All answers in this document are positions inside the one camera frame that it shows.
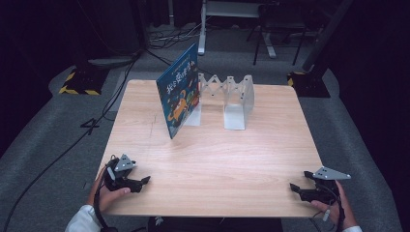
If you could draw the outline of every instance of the white bracket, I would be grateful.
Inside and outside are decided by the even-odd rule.
[[[241,82],[236,83],[233,76],[228,76],[225,81],[220,82],[220,79],[213,75],[207,81],[204,74],[200,73],[199,80],[201,96],[205,91],[208,91],[211,96],[219,92],[224,93],[224,127],[229,130],[244,130],[254,106],[252,76],[246,75]]]
[[[322,180],[346,180],[352,178],[349,174],[344,174],[325,166],[322,166],[313,173],[313,177]]]
[[[135,168],[135,161],[131,161],[127,155],[123,154],[123,156],[120,157],[117,165],[115,166],[115,171],[119,172],[132,168]]]

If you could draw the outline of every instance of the yellow and black tape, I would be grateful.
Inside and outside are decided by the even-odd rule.
[[[109,71],[95,71],[89,73],[77,72],[76,69],[67,76],[66,82],[61,87],[60,94],[100,95],[103,83]]]
[[[287,85],[294,87],[293,85],[295,84],[293,81],[293,76],[301,76],[301,75],[305,75],[305,72],[291,72],[287,75]]]

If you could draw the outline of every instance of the book cover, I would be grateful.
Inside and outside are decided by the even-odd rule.
[[[171,138],[199,103],[197,50],[194,43],[157,79],[163,115]]]

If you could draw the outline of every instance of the white plastic stand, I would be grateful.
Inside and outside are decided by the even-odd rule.
[[[246,75],[240,83],[236,83],[233,76],[228,76],[225,81],[220,82],[220,79],[213,75],[207,81],[204,74],[200,73],[199,81],[201,97],[205,92],[209,92],[211,96],[218,92],[224,93],[224,127],[228,130],[244,130],[254,106],[252,76]]]

